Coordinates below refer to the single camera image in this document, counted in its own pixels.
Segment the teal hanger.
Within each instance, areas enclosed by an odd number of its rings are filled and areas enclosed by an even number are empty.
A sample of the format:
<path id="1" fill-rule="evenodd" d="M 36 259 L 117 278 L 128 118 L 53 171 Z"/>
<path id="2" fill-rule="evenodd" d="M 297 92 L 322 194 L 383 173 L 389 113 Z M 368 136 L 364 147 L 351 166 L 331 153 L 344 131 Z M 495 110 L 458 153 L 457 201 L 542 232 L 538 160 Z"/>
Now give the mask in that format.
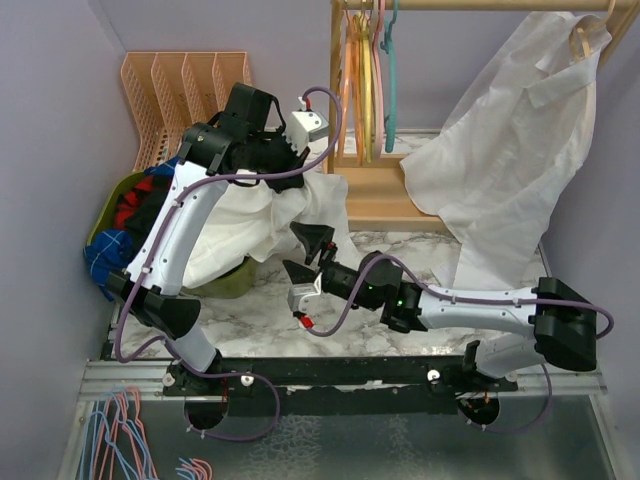
<path id="1" fill-rule="evenodd" d="M 384 19 L 383 39 L 379 44 L 380 49 L 388 57 L 388 95 L 384 106 L 384 133 L 386 153 L 392 153 L 395 145 L 397 130 L 397 61 L 393 42 L 393 28 L 397 22 L 399 1 L 392 1 L 392 15 L 390 19 Z"/>

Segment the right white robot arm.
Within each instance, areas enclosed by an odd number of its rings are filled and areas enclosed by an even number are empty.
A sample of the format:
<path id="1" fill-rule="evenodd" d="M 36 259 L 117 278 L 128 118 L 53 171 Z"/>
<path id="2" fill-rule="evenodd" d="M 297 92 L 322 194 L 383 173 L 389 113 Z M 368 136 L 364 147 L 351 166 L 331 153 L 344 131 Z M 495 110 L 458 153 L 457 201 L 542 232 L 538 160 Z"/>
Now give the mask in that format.
<path id="1" fill-rule="evenodd" d="M 290 229 L 305 260 L 283 263 L 291 280 L 288 304 L 316 337 L 329 337 L 341 327 L 317 330 L 309 316 L 314 301 L 329 294 L 345 300 L 346 310 L 379 312 L 382 324 L 403 334 L 447 328 L 498 332 L 493 340 L 466 347 L 459 378 L 472 391 L 532 365 L 573 372 L 597 366 L 595 306 L 556 278 L 542 277 L 532 288 L 515 290 L 443 288 L 420 283 L 399 260 L 379 251 L 368 254 L 357 269 L 339 263 L 330 226 L 293 221 Z"/>

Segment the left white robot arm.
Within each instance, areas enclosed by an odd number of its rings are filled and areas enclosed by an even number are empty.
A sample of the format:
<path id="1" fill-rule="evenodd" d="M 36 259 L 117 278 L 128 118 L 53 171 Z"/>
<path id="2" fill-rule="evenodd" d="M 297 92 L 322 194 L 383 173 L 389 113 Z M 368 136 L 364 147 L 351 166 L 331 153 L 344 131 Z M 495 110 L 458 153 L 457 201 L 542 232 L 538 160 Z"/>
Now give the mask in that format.
<path id="1" fill-rule="evenodd" d="M 304 155 L 286 140 L 284 125 L 265 128 L 270 112 L 279 109 L 272 94 L 237 83 L 222 111 L 189 127 L 145 243 L 124 271 L 106 281 L 124 303 L 121 315 L 159 331 L 168 350 L 189 365 L 186 382 L 202 395 L 220 385 L 221 355 L 197 324 L 199 302 L 179 295 L 184 273 L 205 221 L 230 185 L 301 185 Z"/>

